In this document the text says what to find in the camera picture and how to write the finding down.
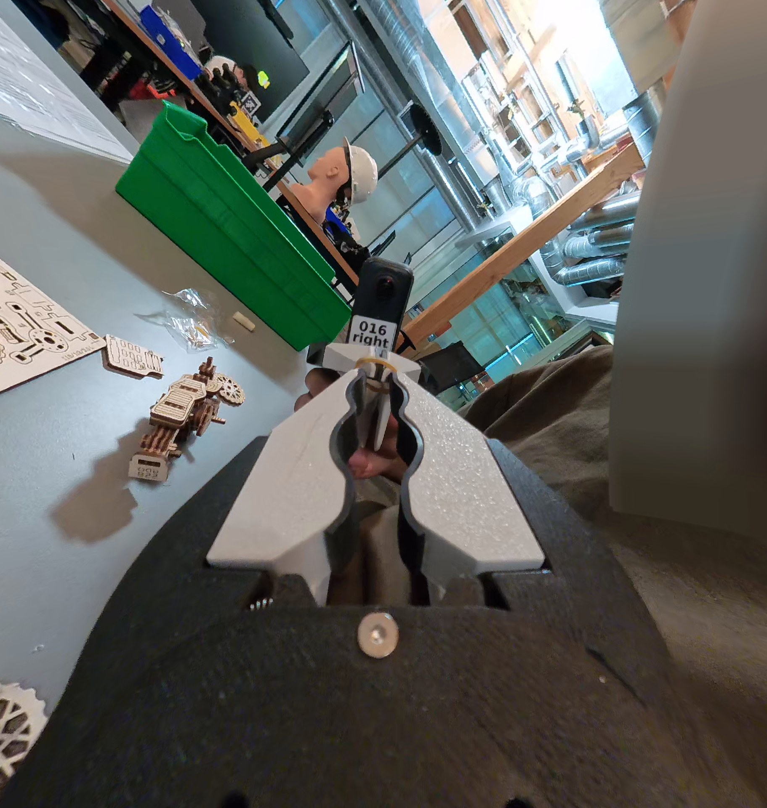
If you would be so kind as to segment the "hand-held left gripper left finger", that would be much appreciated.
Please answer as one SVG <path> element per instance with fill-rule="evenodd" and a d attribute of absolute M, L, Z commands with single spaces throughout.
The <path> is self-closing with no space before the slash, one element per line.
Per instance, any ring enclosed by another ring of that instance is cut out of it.
<path fill-rule="evenodd" d="M 209 565 L 298 574 L 319 605 L 358 547 L 355 483 L 367 373 L 329 384 L 268 436 L 214 543 Z"/>

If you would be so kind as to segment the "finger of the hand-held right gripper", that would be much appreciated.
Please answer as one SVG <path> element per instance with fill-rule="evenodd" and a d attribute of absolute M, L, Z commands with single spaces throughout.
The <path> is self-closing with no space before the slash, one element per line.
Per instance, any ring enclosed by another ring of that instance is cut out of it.
<path fill-rule="evenodd" d="M 370 345 L 329 343 L 325 349 L 325 368 L 341 373 L 358 368 L 362 358 L 379 358 L 379 347 Z M 379 392 L 367 386 L 364 402 L 358 413 L 359 440 L 364 448 L 379 449 Z"/>
<path fill-rule="evenodd" d="M 406 358 L 397 353 L 381 350 L 380 358 L 389 359 L 401 375 L 410 377 L 411 380 L 419 380 L 422 368 L 410 358 Z M 385 435 L 389 428 L 390 418 L 390 389 L 384 393 L 375 393 L 375 449 L 383 448 Z"/>

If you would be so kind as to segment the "yellow rubber band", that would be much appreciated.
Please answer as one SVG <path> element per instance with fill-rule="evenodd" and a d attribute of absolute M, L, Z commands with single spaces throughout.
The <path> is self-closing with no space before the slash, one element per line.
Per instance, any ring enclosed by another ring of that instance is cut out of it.
<path fill-rule="evenodd" d="M 390 383 L 398 368 L 389 362 L 389 359 L 384 359 L 375 355 L 362 357 L 356 360 L 355 368 L 366 368 L 367 366 L 372 366 L 372 371 L 366 370 L 366 385 L 367 389 L 375 393 L 389 392 Z"/>

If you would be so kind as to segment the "wooden model car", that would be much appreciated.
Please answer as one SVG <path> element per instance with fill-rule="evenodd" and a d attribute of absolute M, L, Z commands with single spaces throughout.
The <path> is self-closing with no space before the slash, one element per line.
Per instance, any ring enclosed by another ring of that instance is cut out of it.
<path fill-rule="evenodd" d="M 225 402 L 216 392 L 218 372 L 213 357 L 208 357 L 196 372 L 182 375 L 157 398 L 149 415 L 152 428 L 130 459 L 130 478 L 166 482 L 188 439 L 204 435 L 212 423 L 226 423 L 218 414 Z"/>

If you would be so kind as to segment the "monitor on black arm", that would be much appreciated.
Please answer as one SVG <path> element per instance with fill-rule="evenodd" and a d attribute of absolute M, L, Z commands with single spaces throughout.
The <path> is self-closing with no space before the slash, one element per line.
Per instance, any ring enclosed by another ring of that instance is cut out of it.
<path fill-rule="evenodd" d="M 277 130 L 277 140 L 289 152 L 295 152 L 300 161 L 308 158 L 350 104 L 364 92 L 358 50 L 349 40 Z"/>

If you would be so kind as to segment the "white hard hat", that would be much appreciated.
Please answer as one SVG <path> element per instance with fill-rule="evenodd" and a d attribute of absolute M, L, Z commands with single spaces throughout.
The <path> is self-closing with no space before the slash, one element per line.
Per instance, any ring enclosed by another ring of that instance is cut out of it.
<path fill-rule="evenodd" d="M 379 165 L 368 151 L 354 145 L 349 138 L 343 138 L 342 145 L 349 168 L 349 178 L 341 187 L 341 203 L 349 208 L 367 201 L 377 188 Z"/>

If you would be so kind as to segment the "mannequin head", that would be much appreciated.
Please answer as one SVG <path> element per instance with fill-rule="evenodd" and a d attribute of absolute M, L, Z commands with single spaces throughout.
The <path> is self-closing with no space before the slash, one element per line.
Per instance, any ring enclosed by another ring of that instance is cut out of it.
<path fill-rule="evenodd" d="M 353 200 L 353 170 L 349 140 L 333 147 L 308 169 L 308 183 L 296 187 L 299 201 L 319 226 L 334 203 L 350 207 Z"/>

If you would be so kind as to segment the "green plastic bin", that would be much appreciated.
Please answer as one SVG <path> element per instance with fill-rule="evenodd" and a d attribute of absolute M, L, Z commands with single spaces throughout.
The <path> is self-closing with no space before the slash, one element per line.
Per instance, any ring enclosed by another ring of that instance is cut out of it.
<path fill-rule="evenodd" d="M 162 101 L 116 191 L 293 347 L 347 324 L 334 269 L 200 115 Z"/>

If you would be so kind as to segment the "black floor lamp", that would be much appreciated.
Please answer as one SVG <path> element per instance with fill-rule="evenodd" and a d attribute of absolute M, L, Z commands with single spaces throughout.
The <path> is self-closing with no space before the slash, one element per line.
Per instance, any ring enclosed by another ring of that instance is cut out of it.
<path fill-rule="evenodd" d="M 403 114 L 415 127 L 415 134 L 384 164 L 384 166 L 379 168 L 379 179 L 385 177 L 386 173 L 416 145 L 424 147 L 433 156 L 443 155 L 443 136 L 430 113 L 427 113 L 422 105 L 411 102 Z"/>

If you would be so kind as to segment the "clear plastic bag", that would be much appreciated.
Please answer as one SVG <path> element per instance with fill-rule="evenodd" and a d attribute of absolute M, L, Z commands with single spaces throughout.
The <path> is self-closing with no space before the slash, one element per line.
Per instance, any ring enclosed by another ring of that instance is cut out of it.
<path fill-rule="evenodd" d="M 162 290 L 162 304 L 156 303 L 150 311 L 137 312 L 136 317 L 165 328 L 182 347 L 188 351 L 205 351 L 229 347 L 234 337 L 223 329 L 223 316 L 214 294 L 196 287 L 178 291 Z"/>

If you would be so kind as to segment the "small slotted wooden piece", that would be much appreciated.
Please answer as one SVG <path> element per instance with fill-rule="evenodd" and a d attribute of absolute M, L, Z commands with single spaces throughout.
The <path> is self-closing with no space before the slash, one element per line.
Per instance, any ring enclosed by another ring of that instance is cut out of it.
<path fill-rule="evenodd" d="M 130 377 L 163 377 L 163 357 L 126 338 L 106 334 L 103 364 Z"/>

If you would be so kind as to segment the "wooden puzzle sheet with gear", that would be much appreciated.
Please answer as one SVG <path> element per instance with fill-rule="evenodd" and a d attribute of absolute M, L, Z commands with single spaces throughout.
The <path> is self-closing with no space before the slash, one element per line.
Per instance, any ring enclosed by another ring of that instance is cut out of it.
<path fill-rule="evenodd" d="M 0 259 L 0 393 L 105 345 L 105 337 Z"/>

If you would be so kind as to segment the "large dark monitor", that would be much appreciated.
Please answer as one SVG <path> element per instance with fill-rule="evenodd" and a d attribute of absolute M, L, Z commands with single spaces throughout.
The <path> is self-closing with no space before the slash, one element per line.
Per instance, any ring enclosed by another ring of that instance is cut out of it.
<path fill-rule="evenodd" d="M 265 122 L 308 76 L 294 46 L 294 31 L 274 1 L 193 1 L 205 20 L 205 36 L 216 54 L 227 55 L 244 71 Z"/>

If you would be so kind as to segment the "wooden spoked wheel part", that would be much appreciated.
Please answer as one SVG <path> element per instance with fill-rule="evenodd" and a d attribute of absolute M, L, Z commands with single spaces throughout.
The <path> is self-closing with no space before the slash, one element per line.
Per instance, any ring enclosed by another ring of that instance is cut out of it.
<path fill-rule="evenodd" d="M 34 689 L 0 682 L 0 790 L 46 725 L 46 703 Z"/>

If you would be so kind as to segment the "white instruction sheet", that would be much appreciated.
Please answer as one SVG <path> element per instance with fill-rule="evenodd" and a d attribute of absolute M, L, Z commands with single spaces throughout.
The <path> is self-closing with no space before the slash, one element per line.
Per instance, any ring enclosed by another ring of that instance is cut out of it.
<path fill-rule="evenodd" d="M 0 16 L 0 119 L 128 164 L 131 151 Z"/>

